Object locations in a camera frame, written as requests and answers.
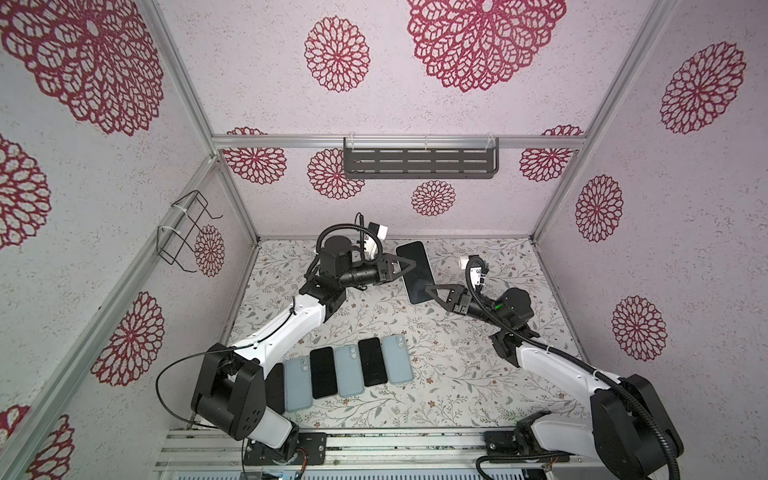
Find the light blue phone case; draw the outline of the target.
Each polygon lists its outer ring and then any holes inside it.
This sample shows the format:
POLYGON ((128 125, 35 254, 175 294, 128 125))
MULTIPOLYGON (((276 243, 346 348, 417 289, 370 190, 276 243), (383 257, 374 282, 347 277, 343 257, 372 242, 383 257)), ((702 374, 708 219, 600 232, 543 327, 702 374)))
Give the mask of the light blue phone case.
POLYGON ((342 398, 361 395, 365 390, 358 348, 343 345, 334 349, 338 394, 342 398))
POLYGON ((411 382, 414 373, 405 337, 401 334, 383 337, 381 348, 389 382, 395 385, 411 382))
POLYGON ((313 404, 310 361, 308 356, 290 359, 284 364, 285 409, 295 412, 313 404))

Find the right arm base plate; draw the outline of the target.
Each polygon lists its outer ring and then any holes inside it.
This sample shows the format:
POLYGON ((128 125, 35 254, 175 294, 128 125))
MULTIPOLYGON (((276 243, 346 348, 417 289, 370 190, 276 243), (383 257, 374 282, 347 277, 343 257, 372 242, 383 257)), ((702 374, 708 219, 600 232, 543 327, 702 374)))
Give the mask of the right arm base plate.
POLYGON ((483 440, 491 458, 511 457, 526 462, 570 461, 568 453, 542 447, 532 433, 521 429, 486 431, 483 440))

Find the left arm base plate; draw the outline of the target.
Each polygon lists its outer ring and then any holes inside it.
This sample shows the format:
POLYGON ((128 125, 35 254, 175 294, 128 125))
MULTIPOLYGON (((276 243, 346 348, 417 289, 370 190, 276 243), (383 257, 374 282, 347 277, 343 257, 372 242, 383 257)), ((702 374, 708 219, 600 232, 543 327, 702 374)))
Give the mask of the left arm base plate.
POLYGON ((325 432, 300 431, 288 438, 280 449, 250 440, 244 454, 245 466, 307 466, 323 465, 328 435, 325 432))

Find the black phone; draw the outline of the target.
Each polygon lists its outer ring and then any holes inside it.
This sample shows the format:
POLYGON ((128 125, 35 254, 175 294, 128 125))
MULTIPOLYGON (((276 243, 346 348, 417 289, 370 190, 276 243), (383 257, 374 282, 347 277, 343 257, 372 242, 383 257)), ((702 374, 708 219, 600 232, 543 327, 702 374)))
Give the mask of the black phone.
POLYGON ((285 413, 285 369, 282 362, 277 363, 265 380, 267 406, 277 414, 285 413))

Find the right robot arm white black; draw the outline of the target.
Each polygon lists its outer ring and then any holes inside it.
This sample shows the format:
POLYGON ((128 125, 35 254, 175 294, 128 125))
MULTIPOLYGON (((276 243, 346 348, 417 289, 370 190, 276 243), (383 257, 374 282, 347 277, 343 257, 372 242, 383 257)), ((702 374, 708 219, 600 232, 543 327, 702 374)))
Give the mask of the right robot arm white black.
POLYGON ((530 295, 510 288, 491 300, 458 284, 429 285, 427 294, 446 311, 498 327, 490 340, 512 366, 557 386, 590 410, 585 421, 550 410, 517 422, 513 444, 486 461, 544 461, 584 457, 602 462, 618 479, 678 479, 683 442, 653 385, 639 375, 605 372, 539 341, 528 322, 530 295))

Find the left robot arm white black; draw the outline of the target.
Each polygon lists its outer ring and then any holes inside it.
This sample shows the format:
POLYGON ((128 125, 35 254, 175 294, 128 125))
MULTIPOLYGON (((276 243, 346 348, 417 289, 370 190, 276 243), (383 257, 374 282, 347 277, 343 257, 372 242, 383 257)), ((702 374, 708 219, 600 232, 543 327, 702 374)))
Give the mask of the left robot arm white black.
POLYGON ((365 227, 339 224, 323 231, 306 281, 287 309, 234 345, 216 343, 203 353, 191 409, 236 441, 291 456, 299 427, 267 405, 265 383, 273 367, 338 311, 349 288, 391 283, 416 266, 415 260, 386 253, 365 227))

